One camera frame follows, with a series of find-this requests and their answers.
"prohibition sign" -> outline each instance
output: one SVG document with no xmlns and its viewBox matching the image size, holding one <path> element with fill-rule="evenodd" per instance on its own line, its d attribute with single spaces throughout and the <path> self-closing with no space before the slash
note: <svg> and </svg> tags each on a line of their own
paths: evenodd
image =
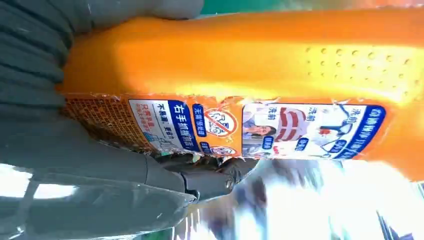
<svg viewBox="0 0 424 240">
<path fill-rule="evenodd" d="M 237 129 L 237 120 L 228 111 L 211 108 L 204 113 L 204 117 L 206 131 L 217 137 L 228 137 Z"/>
<path fill-rule="evenodd" d="M 223 156 L 237 155 L 237 151 L 229 146 L 212 146 L 210 149 L 212 150 L 212 153 L 216 155 L 223 155 Z"/>
</svg>

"hand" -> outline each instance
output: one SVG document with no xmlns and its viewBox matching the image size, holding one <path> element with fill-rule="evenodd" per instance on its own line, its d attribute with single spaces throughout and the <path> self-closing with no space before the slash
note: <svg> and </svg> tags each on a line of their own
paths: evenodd
<svg viewBox="0 0 424 240">
<path fill-rule="evenodd" d="M 165 19 L 197 17 L 204 0 L 86 0 L 94 27 L 109 27 L 137 16 Z"/>
</svg>

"gray sleeve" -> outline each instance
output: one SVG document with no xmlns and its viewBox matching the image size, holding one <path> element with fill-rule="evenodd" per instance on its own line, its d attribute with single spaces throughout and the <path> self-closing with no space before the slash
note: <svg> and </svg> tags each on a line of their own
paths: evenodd
<svg viewBox="0 0 424 240">
<path fill-rule="evenodd" d="M 0 0 L 0 162 L 119 179 L 112 171 L 116 165 L 126 180 L 148 181 L 154 161 L 99 144 L 77 122 L 60 116 L 64 99 L 55 85 L 63 80 L 61 67 L 75 34 L 137 15 L 191 18 L 202 5 L 202 0 Z M 99 171 L 84 172 L 91 166 Z"/>
</svg>

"orange bottle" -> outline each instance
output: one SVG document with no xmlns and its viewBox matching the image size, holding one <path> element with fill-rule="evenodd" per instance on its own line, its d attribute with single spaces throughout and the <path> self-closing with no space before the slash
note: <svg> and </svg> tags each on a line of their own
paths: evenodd
<svg viewBox="0 0 424 240">
<path fill-rule="evenodd" d="M 132 150 L 385 161 L 424 180 L 424 8 L 138 18 L 76 42 L 65 114 Z"/>
</svg>

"cartoon illustration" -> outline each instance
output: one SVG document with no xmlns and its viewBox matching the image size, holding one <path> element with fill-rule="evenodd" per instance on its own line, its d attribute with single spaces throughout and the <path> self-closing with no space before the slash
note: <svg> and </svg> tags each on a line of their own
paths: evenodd
<svg viewBox="0 0 424 240">
<path fill-rule="evenodd" d="M 344 119 L 338 118 L 341 121 L 340 125 L 322 125 L 317 129 L 317 134 L 314 134 L 311 138 L 312 143 L 325 151 L 321 158 L 329 158 L 331 152 L 341 150 L 346 141 L 340 141 L 340 139 L 350 133 L 353 128 L 353 124 L 349 122 L 352 119 L 351 114 L 343 105 L 337 105 L 334 111 L 341 112 L 344 115 Z"/>
<path fill-rule="evenodd" d="M 210 150 L 214 154 L 223 156 L 231 156 L 237 154 L 237 151 L 235 149 L 228 146 L 211 146 Z"/>
<path fill-rule="evenodd" d="M 220 138 L 233 134 L 237 129 L 237 120 L 230 112 L 208 109 L 204 114 L 206 131 Z"/>
<path fill-rule="evenodd" d="M 159 145 L 160 145 L 160 148 L 162 150 L 168 150 L 169 151 L 169 150 L 175 150 L 175 149 L 179 148 L 178 146 L 173 144 L 171 141 L 169 141 L 165 138 L 159 137 L 158 135 L 154 135 L 154 134 L 151 134 L 149 132 L 143 132 L 143 134 L 149 142 L 151 142 L 151 143 L 152 142 L 158 142 Z"/>
</svg>

